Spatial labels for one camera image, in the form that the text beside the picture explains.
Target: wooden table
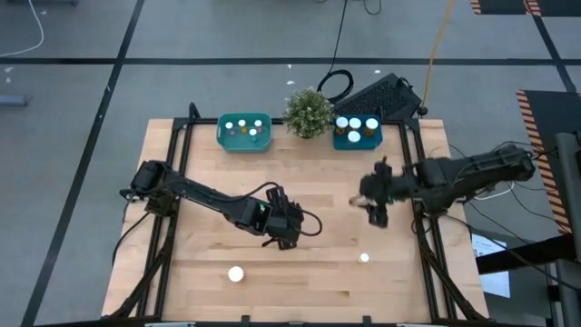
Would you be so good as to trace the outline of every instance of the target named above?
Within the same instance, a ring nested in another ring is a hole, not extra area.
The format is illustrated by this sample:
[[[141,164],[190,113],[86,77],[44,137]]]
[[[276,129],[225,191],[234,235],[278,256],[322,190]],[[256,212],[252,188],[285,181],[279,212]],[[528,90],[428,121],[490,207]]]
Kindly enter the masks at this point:
[[[172,120],[149,122],[139,164],[165,159],[171,126]],[[443,123],[422,120],[420,126],[426,156],[449,156]],[[374,152],[335,151],[330,134],[302,140],[274,125],[267,153],[227,154],[216,143],[215,125],[195,125],[188,178],[229,194],[275,181],[292,200],[316,213],[324,229],[318,237],[301,236],[298,248],[281,252],[276,244],[261,248],[267,236],[237,230],[221,214],[182,201],[163,319],[238,322],[248,314],[254,322],[361,322],[363,315],[370,315],[374,322],[429,322],[418,240],[410,230],[410,202],[389,207],[385,230],[369,225],[366,213],[348,205],[359,179],[382,155],[395,174],[401,173],[399,129],[382,128],[384,141]],[[416,160],[411,132],[409,142]],[[177,169],[179,158],[175,162]],[[264,198],[264,193],[257,197]],[[130,206],[124,231],[143,215],[143,207],[144,203]],[[449,213],[465,219],[459,204]],[[467,228],[445,218],[439,223],[451,278],[487,316]],[[141,278],[152,226],[153,219],[143,223],[119,249],[103,314],[119,307]],[[316,227],[305,217],[303,229]],[[369,254],[369,263],[357,262],[363,252]],[[240,283],[228,279],[234,265],[245,271]],[[446,317],[435,274],[434,283],[440,315]],[[153,282],[150,299],[156,291]],[[153,312],[153,300],[148,307]]]

